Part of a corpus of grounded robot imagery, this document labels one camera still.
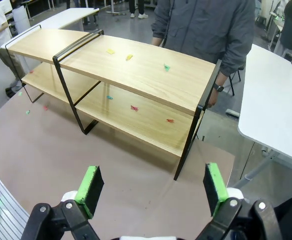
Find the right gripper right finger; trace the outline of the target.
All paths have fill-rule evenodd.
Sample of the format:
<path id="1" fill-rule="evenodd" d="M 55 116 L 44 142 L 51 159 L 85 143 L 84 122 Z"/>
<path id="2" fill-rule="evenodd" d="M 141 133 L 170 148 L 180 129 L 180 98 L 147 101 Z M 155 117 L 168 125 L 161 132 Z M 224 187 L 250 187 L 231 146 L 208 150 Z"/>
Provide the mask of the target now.
<path id="1" fill-rule="evenodd" d="M 207 163 L 203 184 L 212 220 L 196 237 L 198 240 L 223 240 L 228 233 L 239 240 L 281 240 L 274 208 L 266 200 L 253 204 L 229 196 L 218 165 Z"/>

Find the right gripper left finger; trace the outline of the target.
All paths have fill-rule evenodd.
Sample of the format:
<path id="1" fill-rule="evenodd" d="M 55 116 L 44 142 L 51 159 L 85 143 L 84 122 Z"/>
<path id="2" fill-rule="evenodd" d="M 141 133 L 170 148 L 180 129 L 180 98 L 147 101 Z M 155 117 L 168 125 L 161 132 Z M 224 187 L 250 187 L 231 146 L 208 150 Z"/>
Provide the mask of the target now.
<path id="1" fill-rule="evenodd" d="M 89 166 L 75 196 L 68 196 L 52 207 L 36 204 L 28 218 L 23 240 L 60 240 L 70 232 L 75 240 L 98 240 L 89 223 L 94 216 L 104 185 L 99 166 Z"/>

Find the person's left hand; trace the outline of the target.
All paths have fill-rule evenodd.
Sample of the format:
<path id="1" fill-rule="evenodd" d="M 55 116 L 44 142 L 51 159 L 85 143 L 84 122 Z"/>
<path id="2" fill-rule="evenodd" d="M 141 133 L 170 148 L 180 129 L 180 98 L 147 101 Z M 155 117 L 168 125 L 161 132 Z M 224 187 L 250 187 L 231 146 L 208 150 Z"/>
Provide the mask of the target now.
<path id="1" fill-rule="evenodd" d="M 218 95 L 219 92 L 213 89 L 207 103 L 207 108 L 211 108 L 217 103 Z"/>

